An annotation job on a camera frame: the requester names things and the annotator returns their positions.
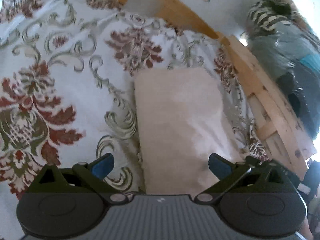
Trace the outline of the beige hooded zip jacket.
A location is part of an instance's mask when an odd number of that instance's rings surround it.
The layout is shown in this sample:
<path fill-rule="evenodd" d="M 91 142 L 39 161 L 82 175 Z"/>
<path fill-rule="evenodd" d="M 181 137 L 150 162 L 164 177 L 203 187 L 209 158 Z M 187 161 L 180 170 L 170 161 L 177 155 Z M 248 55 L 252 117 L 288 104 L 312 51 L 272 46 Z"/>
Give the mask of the beige hooded zip jacket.
<path fill-rule="evenodd" d="M 196 196 L 218 181 L 208 167 L 211 154 L 241 160 L 218 84 L 203 68 L 151 69 L 135 78 L 148 194 Z"/>

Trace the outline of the floral patterned bedspread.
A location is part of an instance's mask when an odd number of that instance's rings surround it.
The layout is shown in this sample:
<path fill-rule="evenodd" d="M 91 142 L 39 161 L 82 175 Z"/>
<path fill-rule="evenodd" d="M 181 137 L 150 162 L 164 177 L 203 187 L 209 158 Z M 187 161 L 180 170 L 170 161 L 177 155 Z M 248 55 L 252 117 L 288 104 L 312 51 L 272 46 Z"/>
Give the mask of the floral patterned bedspread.
<path fill-rule="evenodd" d="M 114 0 L 1 0 L 1 183 L 20 199 L 40 169 L 114 154 L 106 182 L 144 189 L 133 92 L 147 69 L 202 67 L 218 80 L 242 153 L 267 154 L 235 69 L 208 36 Z"/>

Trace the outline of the wooden bed frame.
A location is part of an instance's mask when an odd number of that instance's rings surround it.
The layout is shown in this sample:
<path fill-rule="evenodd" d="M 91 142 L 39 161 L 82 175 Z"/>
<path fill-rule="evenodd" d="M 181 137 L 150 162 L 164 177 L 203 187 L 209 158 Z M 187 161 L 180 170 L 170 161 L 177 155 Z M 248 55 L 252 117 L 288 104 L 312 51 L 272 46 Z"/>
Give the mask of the wooden bed frame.
<path fill-rule="evenodd" d="M 118 0 L 126 4 L 128 0 Z M 203 19 L 179 0 L 157 0 L 160 17 L 176 26 L 188 26 L 223 44 L 243 87 L 257 122 L 257 136 L 266 145 L 268 155 L 304 178 L 306 160 L 317 151 L 291 105 L 268 77 L 256 57 L 235 36 L 215 32 Z"/>

